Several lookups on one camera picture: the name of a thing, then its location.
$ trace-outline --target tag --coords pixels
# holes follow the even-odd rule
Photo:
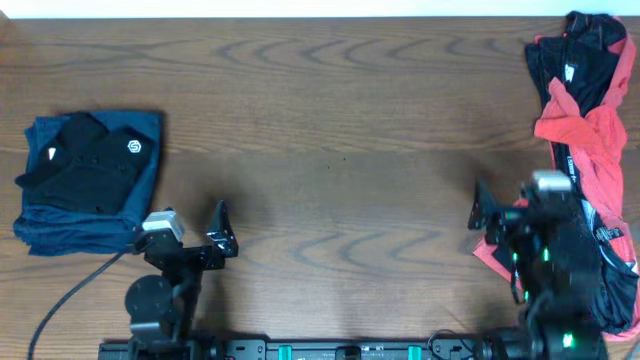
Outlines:
[[[606,227],[599,227],[595,231],[598,241],[609,241],[624,235],[620,229],[607,229]]]
[[[573,74],[576,72],[574,65],[564,64],[564,80],[571,82],[573,80]]]

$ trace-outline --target white label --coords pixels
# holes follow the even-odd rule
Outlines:
[[[573,80],[573,73],[576,72],[576,68],[573,65],[564,64],[564,79],[567,82],[571,82]]]
[[[569,175],[571,175],[571,181],[573,181],[573,183],[575,184],[578,182],[578,177],[576,176],[576,169],[574,168],[573,158],[571,156],[567,156],[567,165],[569,166]]]

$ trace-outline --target red fabric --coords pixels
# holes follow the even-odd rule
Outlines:
[[[536,137],[569,145],[574,164],[580,170],[582,191],[591,205],[598,211],[604,224],[619,228],[623,237],[611,240],[613,250],[625,262],[635,262],[636,254],[629,226],[622,220],[623,176],[620,168],[622,148],[627,142],[627,133],[618,117],[616,108],[627,93],[636,47],[627,38],[609,47],[609,51],[620,55],[613,79],[600,106],[582,118],[575,100],[556,78],[549,84],[551,100],[536,122]],[[511,273],[492,256],[494,246],[484,242],[484,237],[474,254],[505,279]],[[640,333],[640,287],[631,328],[621,334],[605,334],[610,341],[626,341]]]

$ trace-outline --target green light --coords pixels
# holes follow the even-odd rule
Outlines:
[[[562,337],[562,346],[564,346],[565,348],[573,346],[573,334],[564,334],[564,336]]]

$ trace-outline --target green connector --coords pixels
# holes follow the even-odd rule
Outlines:
[[[409,346],[409,360],[422,360],[422,348],[420,346]]]
[[[280,346],[278,348],[278,360],[291,360],[293,359],[293,349],[291,346]]]

